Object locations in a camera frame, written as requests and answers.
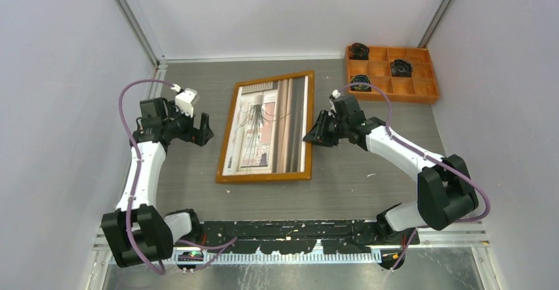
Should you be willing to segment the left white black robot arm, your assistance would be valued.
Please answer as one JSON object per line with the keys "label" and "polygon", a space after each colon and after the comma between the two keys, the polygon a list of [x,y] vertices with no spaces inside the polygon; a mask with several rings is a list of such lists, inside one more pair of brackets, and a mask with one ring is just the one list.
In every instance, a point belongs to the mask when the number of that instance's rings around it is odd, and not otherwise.
{"label": "left white black robot arm", "polygon": [[175,139],[204,146],[214,135],[203,113],[194,125],[196,98],[176,96],[140,102],[136,129],[125,131],[131,145],[131,165],[115,211],[102,216],[101,229],[113,258],[121,268],[153,264],[171,257],[180,240],[193,247],[202,238],[200,221],[192,209],[162,216],[156,194],[162,165]]}

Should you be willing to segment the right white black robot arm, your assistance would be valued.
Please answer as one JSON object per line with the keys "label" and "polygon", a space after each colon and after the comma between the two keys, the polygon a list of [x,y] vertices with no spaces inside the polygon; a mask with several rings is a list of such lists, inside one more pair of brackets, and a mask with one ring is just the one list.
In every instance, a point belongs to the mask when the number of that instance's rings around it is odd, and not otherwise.
{"label": "right white black robot arm", "polygon": [[378,214],[374,232],[385,244],[395,243],[410,228],[427,226],[441,231],[477,209],[475,188],[468,183],[464,160],[444,157],[401,137],[387,122],[366,117],[354,96],[331,97],[332,108],[322,110],[303,141],[334,147],[341,139],[383,157],[417,185],[414,202],[396,204]]}

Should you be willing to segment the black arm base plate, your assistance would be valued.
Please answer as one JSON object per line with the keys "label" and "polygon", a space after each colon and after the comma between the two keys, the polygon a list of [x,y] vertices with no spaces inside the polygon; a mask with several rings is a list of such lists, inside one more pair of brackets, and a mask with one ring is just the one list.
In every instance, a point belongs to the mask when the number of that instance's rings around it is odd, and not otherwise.
{"label": "black arm base plate", "polygon": [[205,221],[195,224],[192,231],[179,238],[177,246],[188,241],[218,247],[237,240],[225,250],[226,254],[308,254],[321,246],[325,254],[361,254],[371,246],[388,245],[401,249],[411,238],[413,229],[383,236],[374,221],[364,219],[289,220],[289,221]]}

